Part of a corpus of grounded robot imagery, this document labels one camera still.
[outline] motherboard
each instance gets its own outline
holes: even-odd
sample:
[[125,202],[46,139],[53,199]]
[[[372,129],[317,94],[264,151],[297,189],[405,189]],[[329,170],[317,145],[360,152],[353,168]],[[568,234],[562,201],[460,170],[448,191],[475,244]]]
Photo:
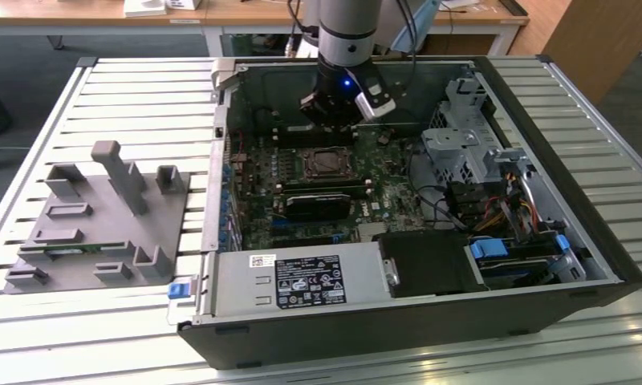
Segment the motherboard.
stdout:
[[428,225],[407,178],[412,138],[375,128],[355,128],[352,138],[316,148],[234,141],[242,249],[371,241]]

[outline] slotted metal table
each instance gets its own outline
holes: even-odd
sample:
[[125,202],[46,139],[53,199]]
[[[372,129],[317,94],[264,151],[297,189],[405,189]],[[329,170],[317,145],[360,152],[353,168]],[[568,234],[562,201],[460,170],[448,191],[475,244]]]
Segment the slotted metal table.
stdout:
[[[642,159],[551,63],[491,60],[642,269]],[[197,272],[210,66],[201,58],[100,59],[73,72],[0,204],[0,383],[642,383],[642,290],[538,334],[242,371],[209,368],[177,337],[190,307],[168,312],[165,286],[2,294],[49,194],[41,180],[53,162],[101,172],[89,161],[96,140],[117,140],[141,172],[174,164],[190,173],[174,273]]]

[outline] blue latch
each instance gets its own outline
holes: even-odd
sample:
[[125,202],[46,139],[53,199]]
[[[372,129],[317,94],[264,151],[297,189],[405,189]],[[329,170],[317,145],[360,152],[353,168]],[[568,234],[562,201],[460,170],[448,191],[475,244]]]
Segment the blue latch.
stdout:
[[180,299],[190,297],[190,284],[189,283],[172,283],[169,285],[169,299]]
[[472,242],[471,254],[475,259],[482,257],[503,257],[508,255],[504,242],[498,238],[479,239]]
[[556,245],[560,248],[560,251],[564,253],[568,252],[570,250],[570,243],[568,243],[568,238],[563,234],[559,234],[555,238],[556,240]]

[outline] barcode sticker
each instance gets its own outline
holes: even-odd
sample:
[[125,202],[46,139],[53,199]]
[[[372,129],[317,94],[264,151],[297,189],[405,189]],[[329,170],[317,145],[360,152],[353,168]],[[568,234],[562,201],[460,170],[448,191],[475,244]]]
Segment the barcode sticker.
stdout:
[[249,256],[249,267],[273,267],[276,254],[257,254]]

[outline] power supply label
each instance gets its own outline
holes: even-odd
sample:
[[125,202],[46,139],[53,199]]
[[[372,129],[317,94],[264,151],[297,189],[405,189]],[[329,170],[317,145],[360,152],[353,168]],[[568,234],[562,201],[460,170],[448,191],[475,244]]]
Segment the power supply label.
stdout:
[[280,309],[345,302],[337,255],[276,260],[276,304]]

